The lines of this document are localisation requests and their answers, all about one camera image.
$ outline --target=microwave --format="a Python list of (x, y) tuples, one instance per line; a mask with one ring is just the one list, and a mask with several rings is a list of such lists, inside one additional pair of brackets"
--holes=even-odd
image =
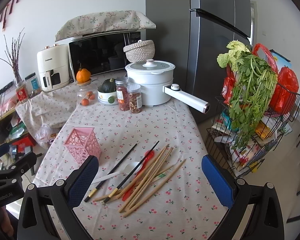
[(111, 32), (87, 34), (69, 43), (70, 73), (86, 68), (91, 75), (124, 69), (130, 62), (123, 47), (141, 39), (140, 32)]

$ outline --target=gold chopstick band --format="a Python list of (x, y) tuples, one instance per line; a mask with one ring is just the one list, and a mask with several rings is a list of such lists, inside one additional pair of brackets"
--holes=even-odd
[(118, 188), (115, 188), (108, 197), (112, 197), (116, 192), (117, 192)]
[(88, 196), (89, 196), (89, 197), (92, 197), (93, 194), (95, 194), (96, 192), (97, 192), (97, 189), (94, 188), (94, 189), (90, 192), (90, 194), (89, 194)]

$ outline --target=electric cooking pot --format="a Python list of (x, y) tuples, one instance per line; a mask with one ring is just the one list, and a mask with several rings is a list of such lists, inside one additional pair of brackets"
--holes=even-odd
[(145, 62), (131, 63), (125, 69), (129, 81), (141, 86), (144, 106), (160, 105), (174, 97), (202, 113), (209, 109), (209, 103), (181, 91), (178, 84), (173, 84), (175, 65), (172, 63), (147, 59)]

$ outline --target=red label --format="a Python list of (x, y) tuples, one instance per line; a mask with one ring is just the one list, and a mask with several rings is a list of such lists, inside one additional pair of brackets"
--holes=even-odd
[(24, 88), (21, 88), (20, 90), (17, 91), (17, 96), (19, 101), (23, 101), (28, 98), (26, 90)]

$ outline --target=glass lid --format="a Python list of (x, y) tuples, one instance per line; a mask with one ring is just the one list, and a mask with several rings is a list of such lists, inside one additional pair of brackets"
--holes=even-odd
[(131, 63), (126, 66), (126, 70), (142, 73), (163, 72), (174, 69), (175, 66), (169, 62), (159, 60), (147, 60), (146, 62)]

